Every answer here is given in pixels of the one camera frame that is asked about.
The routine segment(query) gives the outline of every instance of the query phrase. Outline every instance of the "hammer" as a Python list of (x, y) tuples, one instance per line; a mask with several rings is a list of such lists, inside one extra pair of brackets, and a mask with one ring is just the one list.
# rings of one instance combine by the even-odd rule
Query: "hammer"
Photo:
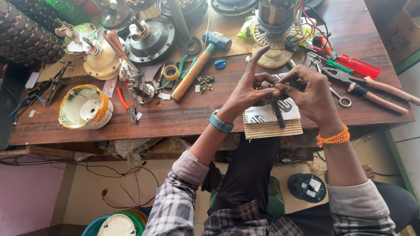
[(229, 51), (232, 46), (232, 40), (221, 33), (206, 31), (203, 34), (203, 42), (208, 42), (206, 50), (200, 55), (196, 63), (187, 72), (185, 77), (181, 80), (179, 85), (174, 89), (171, 98), (179, 102), (184, 96), (187, 89), (191, 86), (192, 82), (203, 69), (210, 56), (216, 49)]

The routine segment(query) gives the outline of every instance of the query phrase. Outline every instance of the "green plastic stool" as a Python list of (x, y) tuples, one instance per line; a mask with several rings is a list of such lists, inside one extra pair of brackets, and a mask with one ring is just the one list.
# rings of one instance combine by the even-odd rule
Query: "green plastic stool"
[[(216, 196), (219, 193), (224, 178), (225, 175), (221, 175), (217, 187), (211, 191), (210, 207), (213, 206), (216, 200)], [(283, 195), (280, 191), (280, 182), (274, 176), (270, 176), (270, 183), (268, 185), (268, 206), (266, 211), (272, 215), (284, 215), (286, 213)]]

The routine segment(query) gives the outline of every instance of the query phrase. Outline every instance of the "shirt sleeve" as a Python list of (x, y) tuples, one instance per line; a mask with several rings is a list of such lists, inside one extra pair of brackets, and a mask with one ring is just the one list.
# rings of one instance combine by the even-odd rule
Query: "shirt sleeve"
[(333, 235), (393, 235), (395, 224), (375, 184), (328, 186)]
[(208, 170), (188, 150), (182, 153), (156, 190), (144, 236), (194, 235), (196, 191)]

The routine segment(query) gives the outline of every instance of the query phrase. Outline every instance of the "wristwatch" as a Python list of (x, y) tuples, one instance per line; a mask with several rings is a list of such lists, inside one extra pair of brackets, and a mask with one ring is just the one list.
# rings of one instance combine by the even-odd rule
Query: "wristwatch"
[(230, 133), (232, 129), (234, 128), (233, 124), (227, 124), (221, 121), (219, 118), (217, 118), (216, 113), (219, 111), (219, 109), (213, 111), (213, 114), (210, 116), (209, 122), (212, 124), (216, 129), (223, 133)]

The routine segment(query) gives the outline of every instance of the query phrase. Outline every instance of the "orange thread bracelet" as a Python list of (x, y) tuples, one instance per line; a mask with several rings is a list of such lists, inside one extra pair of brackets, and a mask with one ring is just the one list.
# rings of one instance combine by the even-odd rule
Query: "orange thread bracelet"
[(347, 126), (345, 124), (343, 124), (344, 126), (344, 131), (332, 136), (331, 138), (323, 138), (321, 135), (321, 131), (319, 131), (318, 136), (316, 136), (316, 139), (318, 140), (318, 146), (322, 147), (322, 144), (327, 143), (327, 144), (339, 144), (339, 143), (344, 143), (347, 140), (350, 139), (350, 133), (349, 133), (349, 129), (347, 128)]

